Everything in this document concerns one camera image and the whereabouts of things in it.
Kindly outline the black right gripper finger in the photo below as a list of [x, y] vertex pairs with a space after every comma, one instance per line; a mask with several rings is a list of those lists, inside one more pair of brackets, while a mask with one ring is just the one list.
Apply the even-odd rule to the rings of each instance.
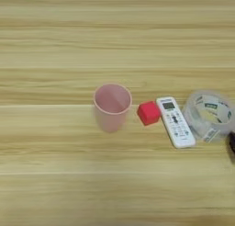
[[232, 152], [235, 154], [235, 132], [229, 134], [229, 147]]

